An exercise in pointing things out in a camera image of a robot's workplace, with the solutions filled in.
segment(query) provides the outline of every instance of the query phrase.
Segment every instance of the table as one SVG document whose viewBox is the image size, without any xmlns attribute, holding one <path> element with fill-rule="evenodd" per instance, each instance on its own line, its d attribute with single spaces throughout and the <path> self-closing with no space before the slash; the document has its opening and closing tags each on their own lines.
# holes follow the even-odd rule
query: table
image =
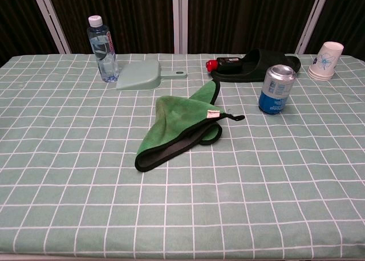
<svg viewBox="0 0 365 261">
<path fill-rule="evenodd" d="M 285 109 L 262 83 L 221 83 L 216 105 L 246 115 L 148 173 L 136 151 L 163 95 L 188 97 L 221 55 L 158 59 L 188 78 L 114 90 L 93 55 L 13 57 L 0 68 L 0 252 L 155 259 L 365 257 L 365 63 L 330 81 L 302 68 Z"/>
</svg>

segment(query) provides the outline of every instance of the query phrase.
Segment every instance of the dustpan handle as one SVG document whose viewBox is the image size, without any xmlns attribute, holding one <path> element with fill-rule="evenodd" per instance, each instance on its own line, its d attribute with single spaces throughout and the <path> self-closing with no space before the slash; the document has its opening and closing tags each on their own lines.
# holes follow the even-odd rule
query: dustpan handle
<svg viewBox="0 0 365 261">
<path fill-rule="evenodd" d="M 161 71 L 161 79 L 185 79 L 188 74 L 185 71 Z"/>
</svg>

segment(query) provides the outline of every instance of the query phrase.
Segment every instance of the small bottle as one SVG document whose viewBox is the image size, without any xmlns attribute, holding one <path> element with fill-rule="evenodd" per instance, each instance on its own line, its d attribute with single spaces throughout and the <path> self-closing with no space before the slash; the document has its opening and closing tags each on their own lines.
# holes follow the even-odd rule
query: small bottle
<svg viewBox="0 0 365 261">
<path fill-rule="evenodd" d="M 100 16 L 90 16 L 88 20 L 90 27 L 87 29 L 87 35 L 92 52 L 96 56 L 102 79 L 107 83 L 117 81 L 119 69 L 109 27 L 103 25 L 103 20 Z"/>
<path fill-rule="evenodd" d="M 208 60 L 205 63 L 208 72 L 216 70 L 222 74 L 237 74 L 242 69 L 242 59 L 234 58 L 217 58 L 216 60 Z"/>
</svg>

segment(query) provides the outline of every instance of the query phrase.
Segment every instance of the microfiber cloth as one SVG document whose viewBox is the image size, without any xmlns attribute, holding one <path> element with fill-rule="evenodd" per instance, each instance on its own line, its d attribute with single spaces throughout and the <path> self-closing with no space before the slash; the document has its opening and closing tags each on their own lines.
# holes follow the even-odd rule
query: microfiber cloth
<svg viewBox="0 0 365 261">
<path fill-rule="evenodd" d="M 222 128 L 217 120 L 243 120 L 214 106 L 220 90 L 219 81 L 203 85 L 190 98 L 162 96 L 156 100 L 155 124 L 144 137 L 137 152 L 135 166 L 147 172 L 197 144 L 217 141 Z"/>
</svg>

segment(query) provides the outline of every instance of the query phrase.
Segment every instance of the black slipper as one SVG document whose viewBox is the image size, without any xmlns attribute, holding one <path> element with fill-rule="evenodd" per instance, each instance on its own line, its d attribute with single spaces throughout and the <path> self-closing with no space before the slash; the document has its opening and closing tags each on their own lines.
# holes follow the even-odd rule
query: black slipper
<svg viewBox="0 0 365 261">
<path fill-rule="evenodd" d="M 301 61 L 295 56 L 285 56 L 282 52 L 253 49 L 242 59 L 242 70 L 237 74 L 222 74 L 213 70 L 211 76 L 228 83 L 251 83 L 263 81 L 266 70 L 276 64 L 290 66 L 295 72 L 301 68 Z"/>
</svg>

